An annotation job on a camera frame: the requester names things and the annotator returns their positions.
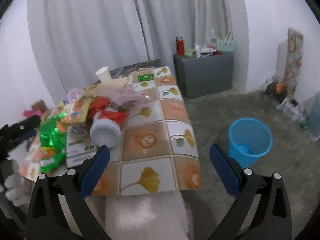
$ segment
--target concrete floor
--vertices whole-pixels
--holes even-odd
[[[185,104],[196,136],[202,173],[201,189],[182,192],[193,212],[195,240],[207,239],[234,201],[211,165],[208,151],[216,142],[227,151],[228,127],[242,117],[259,119],[272,131],[272,150],[252,169],[259,175],[281,174],[290,201],[293,237],[297,236],[320,202],[318,144],[310,141],[296,124],[258,93],[239,95],[226,91],[188,100]],[[253,214],[254,210],[250,210],[243,228],[250,224]]]

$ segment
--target patterned board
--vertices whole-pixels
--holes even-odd
[[[153,73],[154,80],[137,76]],[[120,125],[121,143],[111,149],[110,163],[98,182],[97,195],[140,195],[195,189],[201,185],[199,158],[190,119],[168,67],[131,77],[150,102],[128,111]]]

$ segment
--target table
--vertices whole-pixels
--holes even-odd
[[[140,74],[153,73],[154,80],[138,82]],[[182,95],[168,67],[134,73],[133,88],[150,102],[127,112],[121,123],[122,141],[110,150],[110,163],[94,194],[140,195],[199,188],[201,185],[196,141]],[[35,181],[39,175],[38,139],[30,148],[20,174]],[[48,176],[67,171],[62,164]]]
[[[232,88],[233,52],[207,57],[174,56],[178,86],[185,99]]]

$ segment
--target paper cup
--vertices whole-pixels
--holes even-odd
[[[96,71],[96,75],[101,81],[101,83],[107,83],[109,80],[111,80],[111,75],[109,72],[109,67],[102,67],[99,70]]]

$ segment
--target blue plastic container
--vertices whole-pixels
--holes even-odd
[[[242,168],[250,167],[272,148],[270,129],[257,119],[241,118],[229,127],[228,157],[234,158]]]

